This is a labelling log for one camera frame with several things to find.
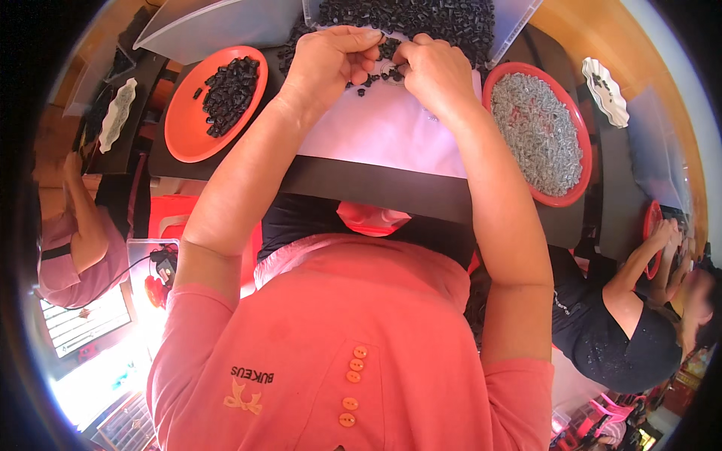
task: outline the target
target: pink shirt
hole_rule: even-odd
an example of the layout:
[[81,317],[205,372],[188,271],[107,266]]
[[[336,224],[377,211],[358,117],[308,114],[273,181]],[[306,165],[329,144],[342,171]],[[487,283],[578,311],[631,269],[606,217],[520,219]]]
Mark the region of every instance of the pink shirt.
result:
[[[38,292],[45,300],[63,308],[75,308],[90,302],[93,297],[102,294],[105,288],[123,270],[128,268],[128,250],[121,233],[110,219],[108,209],[97,208],[108,236],[108,251],[105,257],[95,265],[78,274],[70,253],[49,258],[40,262]],[[75,217],[64,212],[43,221],[43,244],[41,251],[60,248],[70,243],[73,234],[78,231]],[[126,272],[112,286],[128,278]]]
[[147,387],[164,450],[549,447],[553,367],[482,368],[457,263],[371,237],[305,241],[235,309],[206,286],[171,291]]

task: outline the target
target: black shirt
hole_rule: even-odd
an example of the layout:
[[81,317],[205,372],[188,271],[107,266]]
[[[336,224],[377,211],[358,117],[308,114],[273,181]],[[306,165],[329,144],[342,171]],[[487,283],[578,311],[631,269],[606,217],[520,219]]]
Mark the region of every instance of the black shirt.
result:
[[579,372],[618,393],[638,393],[669,379],[679,369],[682,348],[672,323],[642,308],[632,339],[604,306],[601,289],[554,306],[552,341]]

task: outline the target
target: red tray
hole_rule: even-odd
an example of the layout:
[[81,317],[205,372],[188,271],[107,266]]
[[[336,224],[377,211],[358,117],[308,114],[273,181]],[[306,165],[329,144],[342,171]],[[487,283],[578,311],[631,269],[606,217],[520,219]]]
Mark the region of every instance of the red tray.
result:
[[587,132],[586,125],[582,119],[579,109],[574,104],[574,100],[569,97],[569,94],[562,88],[562,85],[557,83],[551,75],[538,69],[534,66],[530,66],[526,63],[504,63],[496,66],[487,77],[487,81],[484,83],[484,91],[482,93],[482,103],[490,113],[492,111],[492,88],[503,76],[506,74],[525,74],[538,77],[540,80],[544,80],[552,88],[554,95],[557,96],[562,103],[564,103],[569,110],[569,115],[572,119],[572,123],[577,128],[577,140],[579,140],[579,147],[582,149],[582,174],[579,179],[579,183],[574,185],[567,193],[560,197],[548,196],[537,191],[533,186],[529,185],[531,196],[537,201],[548,206],[569,206],[575,203],[586,190],[589,184],[589,177],[591,176],[591,143],[589,142],[589,133]]
[[[206,123],[208,115],[202,110],[203,98],[210,89],[204,82],[218,71],[219,66],[226,66],[234,58],[241,59],[245,56],[261,62],[258,66],[256,92],[238,123],[225,135],[212,138],[206,133],[210,125]],[[266,89],[268,76],[269,67],[266,59],[253,47],[237,45],[224,48],[204,59],[183,79],[168,105],[168,113],[165,115],[165,144],[170,154],[182,162],[195,163],[226,147],[243,130],[244,125],[256,111]],[[203,92],[197,99],[193,99],[193,94],[198,88],[203,88]]]

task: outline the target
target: orange button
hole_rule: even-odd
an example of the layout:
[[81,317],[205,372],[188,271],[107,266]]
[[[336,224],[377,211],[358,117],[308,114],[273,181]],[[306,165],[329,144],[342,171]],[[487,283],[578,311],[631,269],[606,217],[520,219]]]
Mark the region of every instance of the orange button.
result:
[[342,426],[351,427],[356,424],[356,417],[350,413],[342,413],[339,416],[339,423],[341,423]]
[[354,355],[358,359],[363,359],[366,357],[366,354],[368,354],[368,349],[366,349],[366,346],[356,346],[356,349],[354,349]]
[[353,359],[349,362],[349,367],[351,367],[354,371],[361,371],[363,369],[363,360]]
[[346,373],[346,378],[349,380],[349,382],[353,382],[355,384],[356,382],[359,382],[361,380],[361,375],[355,371],[349,371],[348,373]]
[[344,398],[342,404],[344,405],[344,408],[349,411],[355,411],[359,408],[359,402],[356,398]]

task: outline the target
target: wire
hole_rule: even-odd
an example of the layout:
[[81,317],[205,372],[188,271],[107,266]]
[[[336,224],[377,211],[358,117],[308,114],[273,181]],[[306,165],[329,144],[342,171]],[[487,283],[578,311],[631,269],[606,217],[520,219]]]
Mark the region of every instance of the wire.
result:
[[92,301],[90,301],[90,302],[88,302],[87,304],[82,305],[82,306],[80,306],[80,307],[73,307],[73,308],[71,308],[71,309],[66,308],[65,310],[80,310],[80,309],[84,309],[84,308],[87,307],[88,305],[91,305],[93,302],[97,301],[97,298],[103,296],[104,293],[105,293],[105,291],[107,291],[109,288],[111,288],[111,287],[113,286],[113,284],[114,284],[119,278],[122,277],[123,274],[125,274],[125,273],[128,272],[128,271],[130,271],[131,268],[133,268],[133,267],[134,267],[135,265],[137,265],[138,263],[142,262],[143,260],[147,260],[147,259],[149,259],[149,258],[150,258],[150,255],[146,255],[145,257],[141,258],[140,260],[138,260],[138,261],[136,261],[135,263],[133,263],[132,265],[130,265],[127,269],[124,269],[123,272],[120,273],[117,277],[115,277],[112,281],[110,281],[110,283],[109,283],[108,285],[106,285],[105,288],[103,288],[102,290],[100,290],[100,293],[99,293],[97,296],[93,297],[93,298],[92,298]]

